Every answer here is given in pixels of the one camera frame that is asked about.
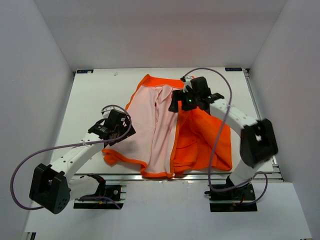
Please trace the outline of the orange jacket with pink lining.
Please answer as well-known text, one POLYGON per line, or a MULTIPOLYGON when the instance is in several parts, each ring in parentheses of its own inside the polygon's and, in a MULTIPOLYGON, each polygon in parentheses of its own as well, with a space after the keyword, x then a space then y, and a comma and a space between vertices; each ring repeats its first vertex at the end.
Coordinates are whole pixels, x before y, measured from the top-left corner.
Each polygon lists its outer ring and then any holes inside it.
POLYGON ((169 111, 172 92, 183 86, 177 79, 146 75, 126 105, 135 134, 105 147, 104 161, 137 164, 147 178, 172 178, 207 167, 230 171, 232 143, 227 125, 199 108, 169 111))

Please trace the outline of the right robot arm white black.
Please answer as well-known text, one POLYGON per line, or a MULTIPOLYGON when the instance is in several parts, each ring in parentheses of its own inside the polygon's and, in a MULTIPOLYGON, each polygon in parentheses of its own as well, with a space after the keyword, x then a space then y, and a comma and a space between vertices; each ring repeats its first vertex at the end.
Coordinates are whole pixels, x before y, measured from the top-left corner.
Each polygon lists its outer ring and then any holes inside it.
POLYGON ((172 93, 169 111, 191 111, 200 109, 208 115, 222 121, 222 126, 229 126, 240 137, 240 161, 227 177, 225 184, 209 183, 207 194, 227 195, 236 200, 244 193, 256 175, 261 174, 260 167, 278 153, 278 145, 270 120, 250 117, 232 106, 219 93, 212 93, 205 77, 183 76, 183 89, 172 93))

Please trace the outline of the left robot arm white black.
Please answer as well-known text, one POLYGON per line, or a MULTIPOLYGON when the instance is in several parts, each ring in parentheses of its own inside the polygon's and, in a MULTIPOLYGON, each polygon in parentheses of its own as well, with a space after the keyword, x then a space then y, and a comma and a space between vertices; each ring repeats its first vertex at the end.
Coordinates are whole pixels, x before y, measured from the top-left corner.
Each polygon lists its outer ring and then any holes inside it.
POLYGON ((53 214, 59 214, 72 200, 113 203, 105 179, 95 173, 74 178, 77 171, 94 155, 136 133, 129 113, 122 107, 108 105, 103 118, 90 127, 80 142, 48 165, 39 164, 33 173, 29 197, 53 214))

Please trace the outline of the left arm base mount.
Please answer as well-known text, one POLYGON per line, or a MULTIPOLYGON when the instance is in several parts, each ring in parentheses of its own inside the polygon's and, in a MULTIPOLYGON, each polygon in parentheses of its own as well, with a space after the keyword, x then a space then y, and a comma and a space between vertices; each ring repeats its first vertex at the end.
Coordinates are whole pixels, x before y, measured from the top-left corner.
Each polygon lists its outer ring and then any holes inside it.
POLYGON ((97 174, 89 173, 68 182, 74 209, 120 210, 126 198, 126 186, 106 183, 97 174))

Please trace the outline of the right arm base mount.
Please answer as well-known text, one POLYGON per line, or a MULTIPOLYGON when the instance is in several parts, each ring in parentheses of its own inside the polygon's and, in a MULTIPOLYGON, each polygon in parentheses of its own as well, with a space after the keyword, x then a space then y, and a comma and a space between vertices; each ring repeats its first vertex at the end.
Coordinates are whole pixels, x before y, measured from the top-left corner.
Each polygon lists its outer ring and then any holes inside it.
POLYGON ((209 199, 212 213, 257 212, 255 191, 251 183, 230 191, 214 192, 207 190, 204 194, 209 199))

